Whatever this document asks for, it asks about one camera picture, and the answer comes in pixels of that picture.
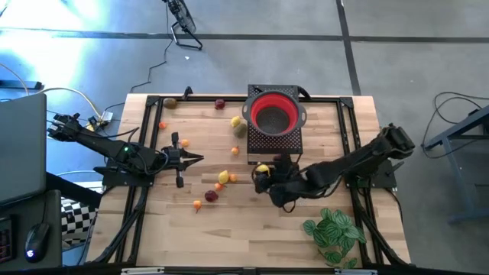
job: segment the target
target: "checkered cloth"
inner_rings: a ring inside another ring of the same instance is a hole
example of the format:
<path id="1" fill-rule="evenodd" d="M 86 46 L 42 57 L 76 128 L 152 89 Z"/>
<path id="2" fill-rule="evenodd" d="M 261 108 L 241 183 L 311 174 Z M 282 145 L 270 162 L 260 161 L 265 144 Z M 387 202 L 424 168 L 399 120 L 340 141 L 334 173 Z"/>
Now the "checkered cloth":
<path id="1" fill-rule="evenodd" d="M 98 209 L 71 199 L 61 200 L 61 234 L 63 241 L 72 246 L 83 243 L 87 239 L 90 223 L 96 217 Z"/>

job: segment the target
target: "green plant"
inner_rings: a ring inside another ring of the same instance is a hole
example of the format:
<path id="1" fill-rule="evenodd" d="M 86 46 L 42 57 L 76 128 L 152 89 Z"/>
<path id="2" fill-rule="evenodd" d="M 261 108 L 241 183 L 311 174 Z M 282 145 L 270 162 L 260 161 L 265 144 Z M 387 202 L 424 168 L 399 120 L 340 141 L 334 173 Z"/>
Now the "green plant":
<path id="1" fill-rule="evenodd" d="M 322 221 L 318 225 L 313 220 L 303 223 L 304 231 L 314 238 L 319 246 L 318 252 L 330 267 L 351 269 L 357 258 L 347 258 L 346 254 L 353 248 L 355 241 L 366 243 L 364 231 L 351 223 L 351 218 L 342 211 L 332 213 L 329 209 L 321 210 Z"/>

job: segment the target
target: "gray floor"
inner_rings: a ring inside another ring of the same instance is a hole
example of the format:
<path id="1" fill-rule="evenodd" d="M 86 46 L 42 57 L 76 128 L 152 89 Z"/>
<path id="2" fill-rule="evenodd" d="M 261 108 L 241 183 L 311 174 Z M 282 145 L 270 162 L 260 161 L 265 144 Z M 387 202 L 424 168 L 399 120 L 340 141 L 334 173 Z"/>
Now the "gray floor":
<path id="1" fill-rule="evenodd" d="M 344 0 L 348 26 L 358 36 L 489 37 L 489 2 L 472 0 Z M 333 0 L 188 0 L 201 34 L 340 35 Z M 16 1 L 0 27 L 164 33 L 160 0 Z M 26 80 L 84 91 L 97 109 L 123 102 L 147 68 L 163 59 L 168 40 L 53 39 L 43 33 L 0 36 L 0 62 Z M 175 45 L 153 83 L 134 92 L 243 93 L 248 83 L 298 84 L 312 94 L 351 95 L 342 42 L 204 40 L 202 52 Z M 417 145 L 442 91 L 489 96 L 487 44 L 353 43 L 362 95 L 372 95 L 381 124 L 402 125 Z M 0 78 L 11 77 L 0 70 Z M 0 98 L 21 96 L 0 91 Z M 93 115 L 69 92 L 48 95 L 48 108 Z M 447 104 L 443 114 L 460 120 L 473 110 Z M 114 109 L 119 116 L 121 108 Z M 449 125 L 436 119 L 429 136 Z M 110 133 L 117 131 L 111 126 Z M 440 154 L 435 149 L 432 154 Z M 102 158 L 76 144 L 48 141 L 47 169 L 89 170 Z M 70 180 L 95 180 L 90 174 Z M 421 267 L 489 273 L 489 221 L 448 225 L 461 198 L 446 159 L 429 160 L 418 148 L 397 172 L 404 229 L 413 263 Z"/>

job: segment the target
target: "butcher block tabletop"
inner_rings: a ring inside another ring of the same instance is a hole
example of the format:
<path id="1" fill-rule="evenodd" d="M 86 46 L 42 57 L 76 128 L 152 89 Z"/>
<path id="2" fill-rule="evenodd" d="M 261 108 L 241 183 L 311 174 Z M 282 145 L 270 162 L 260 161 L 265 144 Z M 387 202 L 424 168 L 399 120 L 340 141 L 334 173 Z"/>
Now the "butcher block tabletop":
<path id="1" fill-rule="evenodd" d="M 120 133 L 141 126 L 147 96 L 128 95 Z M 361 144 L 365 145 L 379 132 L 374 100 L 370 96 L 352 98 Z M 300 167 L 343 156 L 335 105 L 303 103 L 303 106 L 308 116 L 302 128 Z M 236 138 L 230 125 L 231 118 L 241 114 L 241 107 L 240 102 L 227 102 L 224 109 L 216 110 L 213 102 L 179 102 L 176 109 L 164 108 L 161 121 L 167 127 L 158 134 L 157 149 L 170 145 L 171 133 L 178 131 L 180 140 L 189 141 L 186 150 L 201 154 L 205 159 L 183 172 L 185 186 L 182 189 L 175 185 L 174 170 L 157 174 L 147 199 L 138 266 L 327 267 L 302 223 L 307 219 L 319 222 L 323 208 L 341 209 L 353 218 L 349 191 L 342 184 L 328 198 L 299 199 L 290 214 L 272 205 L 267 194 L 255 193 L 251 182 L 253 166 L 247 165 L 246 137 Z M 145 146 L 149 146 L 151 139 L 155 109 L 151 112 Z M 353 141 L 348 119 L 346 124 L 350 141 Z M 231 152 L 235 146 L 240 148 L 237 156 Z M 223 170 L 236 174 L 238 181 L 228 183 L 227 188 L 219 192 L 216 202 L 207 202 L 204 193 L 214 190 L 218 174 Z M 127 187 L 115 187 L 102 198 L 87 260 L 99 256 L 120 229 L 127 193 Z M 409 262 L 395 200 L 383 189 L 372 189 L 371 195 L 379 231 L 399 256 Z M 202 201 L 198 213 L 193 208 L 195 200 Z M 364 229 L 368 254 L 374 261 L 371 236 Z M 133 230 L 134 226 L 128 234 L 124 260 L 131 250 Z M 360 267 L 359 256 L 358 244 L 355 244 L 347 257 L 357 257 L 357 267 Z"/>

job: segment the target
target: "computer mouse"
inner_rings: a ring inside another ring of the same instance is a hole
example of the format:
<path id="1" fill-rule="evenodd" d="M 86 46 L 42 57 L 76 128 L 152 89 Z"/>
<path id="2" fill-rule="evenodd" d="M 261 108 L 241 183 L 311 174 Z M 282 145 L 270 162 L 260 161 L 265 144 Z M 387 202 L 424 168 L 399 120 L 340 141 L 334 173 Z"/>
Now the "computer mouse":
<path id="1" fill-rule="evenodd" d="M 47 239 L 49 237 L 49 225 L 39 223 L 31 227 L 25 240 L 25 260 L 29 263 L 37 263 L 46 255 Z"/>

